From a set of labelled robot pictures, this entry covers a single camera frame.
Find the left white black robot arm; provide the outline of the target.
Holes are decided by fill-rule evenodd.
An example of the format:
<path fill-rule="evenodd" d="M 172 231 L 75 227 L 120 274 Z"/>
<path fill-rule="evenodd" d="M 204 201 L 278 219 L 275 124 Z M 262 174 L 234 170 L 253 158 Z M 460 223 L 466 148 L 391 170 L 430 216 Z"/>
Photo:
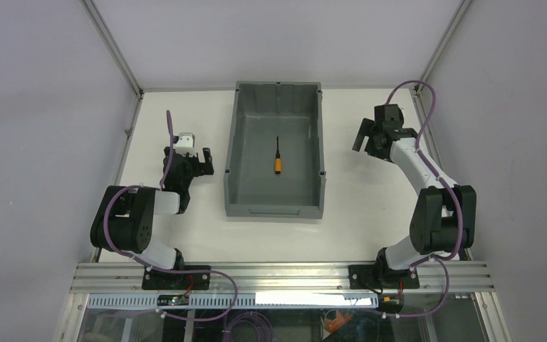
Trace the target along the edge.
<path fill-rule="evenodd" d="M 201 161 L 198 154 L 181 153 L 178 148 L 166 147 L 164 152 L 164 187 L 107 187 L 90 228 L 90 242 L 148 269 L 184 271 L 182 252 L 153 237 L 154 217 L 186 212 L 192 180 L 214 174 L 212 154 L 204 147 Z"/>

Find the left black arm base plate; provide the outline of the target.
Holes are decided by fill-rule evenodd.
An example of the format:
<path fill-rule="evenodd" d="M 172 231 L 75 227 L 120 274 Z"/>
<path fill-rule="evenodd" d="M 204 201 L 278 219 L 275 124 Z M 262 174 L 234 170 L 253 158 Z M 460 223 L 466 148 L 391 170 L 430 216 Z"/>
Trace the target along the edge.
<path fill-rule="evenodd" d="M 162 271 L 144 271 L 142 290 L 166 290 L 186 291 L 208 290 L 210 285 L 209 270 L 211 267 L 205 264 L 186 265 L 184 270 L 189 274 L 171 274 Z"/>

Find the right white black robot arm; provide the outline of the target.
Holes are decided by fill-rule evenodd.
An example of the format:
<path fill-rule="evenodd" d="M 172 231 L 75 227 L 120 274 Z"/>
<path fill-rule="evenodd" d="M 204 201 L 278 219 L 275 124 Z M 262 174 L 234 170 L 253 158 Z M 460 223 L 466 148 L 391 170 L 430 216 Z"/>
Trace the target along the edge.
<path fill-rule="evenodd" d="M 373 263 L 348 267 L 352 289 L 416 289 L 418 264 L 441 254 L 452 258 L 474 243 L 475 189 L 459 185 L 429 160 L 419 135 L 404 121 L 399 105 L 377 105 L 374 117 L 361 122 L 353 144 L 354 151 L 397 165 L 417 201 L 404 239 L 382 248 Z"/>

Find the orange black handled screwdriver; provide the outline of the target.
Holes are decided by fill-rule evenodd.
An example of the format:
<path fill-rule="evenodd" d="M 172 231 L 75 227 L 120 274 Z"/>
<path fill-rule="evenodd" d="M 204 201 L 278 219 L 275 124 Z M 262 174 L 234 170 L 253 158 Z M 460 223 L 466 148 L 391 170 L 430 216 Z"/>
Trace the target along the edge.
<path fill-rule="evenodd" d="M 280 175 L 282 172 L 281 153 L 279 149 L 279 136 L 276 137 L 276 153 L 274 160 L 274 172 L 276 175 Z"/>

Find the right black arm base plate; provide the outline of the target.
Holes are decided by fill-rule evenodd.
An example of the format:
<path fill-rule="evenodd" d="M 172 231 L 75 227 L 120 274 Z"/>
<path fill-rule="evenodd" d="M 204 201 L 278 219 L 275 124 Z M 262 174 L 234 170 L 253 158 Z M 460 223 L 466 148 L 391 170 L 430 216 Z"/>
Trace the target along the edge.
<path fill-rule="evenodd" d="M 351 264 L 348 266 L 351 289 L 418 289 L 416 272 L 391 270 L 382 264 Z"/>

